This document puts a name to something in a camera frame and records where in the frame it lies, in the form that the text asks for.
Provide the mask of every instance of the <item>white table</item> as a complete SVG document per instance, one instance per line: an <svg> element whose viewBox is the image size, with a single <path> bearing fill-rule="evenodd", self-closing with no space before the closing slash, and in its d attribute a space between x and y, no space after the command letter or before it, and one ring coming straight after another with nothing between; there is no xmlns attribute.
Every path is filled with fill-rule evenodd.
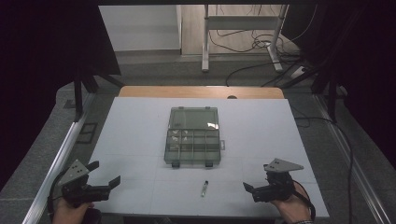
<svg viewBox="0 0 396 224"><path fill-rule="evenodd" d="M165 164L166 130L174 106L218 108L220 139L226 145L218 166L173 169ZM117 97L92 154L91 161L99 161L100 167L90 173L89 183L106 185L121 176L109 200L95 203L103 213L279 217L271 204L254 203L242 184L268 185L262 166L274 158L304 167L290 174L305 186L317 217L328 217L287 100Z"/></svg>

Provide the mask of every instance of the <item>pen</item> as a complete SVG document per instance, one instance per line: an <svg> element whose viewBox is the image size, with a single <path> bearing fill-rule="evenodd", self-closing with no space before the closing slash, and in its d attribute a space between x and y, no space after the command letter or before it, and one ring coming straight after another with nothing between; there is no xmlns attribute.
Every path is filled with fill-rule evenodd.
<svg viewBox="0 0 396 224"><path fill-rule="evenodd" d="M205 183L204 183L204 187L202 188L201 197L205 197L206 188L207 188L208 184L209 184L209 182L206 180Z"/></svg>

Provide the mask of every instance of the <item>gray floor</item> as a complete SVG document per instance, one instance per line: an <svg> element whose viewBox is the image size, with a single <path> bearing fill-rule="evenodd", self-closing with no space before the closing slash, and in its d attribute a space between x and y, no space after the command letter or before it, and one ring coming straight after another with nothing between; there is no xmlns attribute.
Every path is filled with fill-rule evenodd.
<svg viewBox="0 0 396 224"><path fill-rule="evenodd" d="M234 70L267 62L265 56L219 56L211 57L210 71L201 72L200 57L181 57L169 52L123 52L118 53L122 80L127 85L188 85L224 86L226 77ZM234 74L231 86L260 86L275 77L274 68L261 66ZM286 75L282 81L290 79ZM320 107L310 92L313 79L308 79L284 90L295 117L319 117ZM97 129L91 142L81 134L69 157L69 162L80 159L88 162L112 101L120 89L97 78L100 89L96 93L86 123L96 123ZM74 109L64 108L74 99L72 84L57 93L57 104L18 170L0 193L0 223L21 223L35 198L53 159L59 150L73 118ZM396 220L396 172L370 137L354 120L342 100L337 101L338 125L344 129L354 149L355 156L373 185L391 220ZM308 158L314 169L330 218L316 223L347 223L347 164L332 136L329 124L322 120L298 120ZM352 183L353 223L376 223L372 212L355 182ZM40 223L49 223L44 215ZM105 215L103 223L123 223L122 217Z"/></svg>

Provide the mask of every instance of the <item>wall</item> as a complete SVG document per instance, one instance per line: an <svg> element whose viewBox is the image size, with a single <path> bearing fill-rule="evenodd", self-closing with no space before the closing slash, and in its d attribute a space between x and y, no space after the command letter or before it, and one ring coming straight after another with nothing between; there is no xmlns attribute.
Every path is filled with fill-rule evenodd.
<svg viewBox="0 0 396 224"><path fill-rule="evenodd" d="M115 51L180 49L176 6L99 8Z"/></svg>

